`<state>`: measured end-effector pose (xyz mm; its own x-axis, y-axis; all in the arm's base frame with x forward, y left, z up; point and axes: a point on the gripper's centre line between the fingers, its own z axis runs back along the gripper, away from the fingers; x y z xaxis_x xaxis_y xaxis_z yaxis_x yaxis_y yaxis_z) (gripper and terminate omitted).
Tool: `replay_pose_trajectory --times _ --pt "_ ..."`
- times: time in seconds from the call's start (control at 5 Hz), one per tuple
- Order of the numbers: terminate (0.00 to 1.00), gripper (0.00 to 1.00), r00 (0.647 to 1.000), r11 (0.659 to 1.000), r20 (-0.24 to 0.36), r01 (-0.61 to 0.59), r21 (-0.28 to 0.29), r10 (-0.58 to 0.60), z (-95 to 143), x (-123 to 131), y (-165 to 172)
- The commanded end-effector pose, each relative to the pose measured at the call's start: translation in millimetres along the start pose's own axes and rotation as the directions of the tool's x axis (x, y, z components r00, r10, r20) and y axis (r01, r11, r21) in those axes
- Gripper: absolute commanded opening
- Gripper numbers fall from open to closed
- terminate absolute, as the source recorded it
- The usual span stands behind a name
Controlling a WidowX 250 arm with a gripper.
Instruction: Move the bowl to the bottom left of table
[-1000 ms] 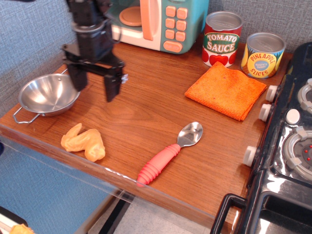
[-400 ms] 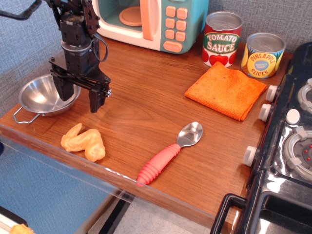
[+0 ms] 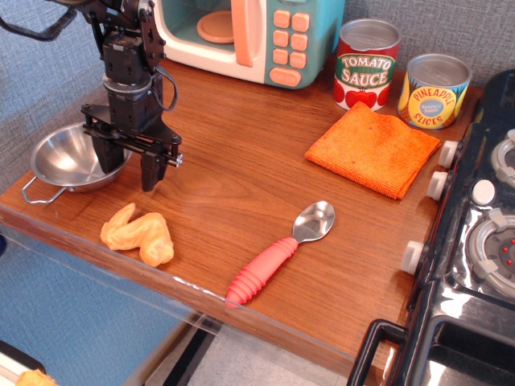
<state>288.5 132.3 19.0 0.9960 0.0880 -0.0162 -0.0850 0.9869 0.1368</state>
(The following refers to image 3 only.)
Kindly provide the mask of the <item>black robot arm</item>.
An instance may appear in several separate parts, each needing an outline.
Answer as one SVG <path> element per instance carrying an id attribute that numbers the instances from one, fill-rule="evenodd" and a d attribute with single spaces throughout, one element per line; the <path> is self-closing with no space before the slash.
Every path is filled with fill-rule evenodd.
<path id="1" fill-rule="evenodd" d="M 141 156 L 142 189 L 152 191 L 168 166 L 179 166 L 181 137 L 163 121 L 175 107 L 163 100 L 165 57 L 152 1 L 65 1 L 81 13 L 105 66 L 107 105 L 83 105 L 84 131 L 105 173 L 122 163 L 125 150 Z"/>

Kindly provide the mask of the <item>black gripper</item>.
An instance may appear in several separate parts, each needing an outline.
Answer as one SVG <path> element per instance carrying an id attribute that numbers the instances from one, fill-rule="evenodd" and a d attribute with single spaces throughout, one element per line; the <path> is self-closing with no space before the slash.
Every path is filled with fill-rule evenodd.
<path id="1" fill-rule="evenodd" d="M 104 78 L 107 105 L 83 105 L 84 131 L 92 137 L 102 171 L 108 174 L 125 159 L 124 149 L 142 154 L 142 190 L 152 191 L 163 180 L 167 164 L 180 166 L 182 138 L 163 121 L 163 112 L 175 107 L 163 102 L 163 80 L 150 78 L 140 84 L 119 84 Z"/>

